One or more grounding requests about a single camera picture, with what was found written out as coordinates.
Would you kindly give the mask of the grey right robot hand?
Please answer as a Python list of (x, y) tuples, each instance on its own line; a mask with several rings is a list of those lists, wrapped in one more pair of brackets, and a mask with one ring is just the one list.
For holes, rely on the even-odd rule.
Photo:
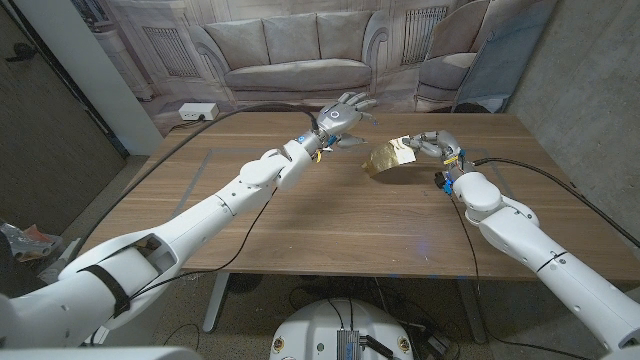
[(444, 165), (464, 170), (464, 154), (454, 136), (446, 130), (423, 132), (404, 138), (402, 143), (414, 150), (439, 158)]

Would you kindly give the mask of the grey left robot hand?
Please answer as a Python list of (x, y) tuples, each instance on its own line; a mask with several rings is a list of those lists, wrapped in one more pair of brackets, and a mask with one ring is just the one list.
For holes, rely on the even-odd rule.
[(318, 126), (328, 136), (328, 139), (323, 141), (323, 146), (326, 149), (332, 145), (350, 148), (365, 144), (365, 139), (352, 136), (347, 131), (363, 119), (371, 120), (373, 116), (366, 110), (376, 105), (377, 101), (370, 99), (366, 92), (359, 94), (346, 92), (336, 103), (322, 108), (318, 117)]

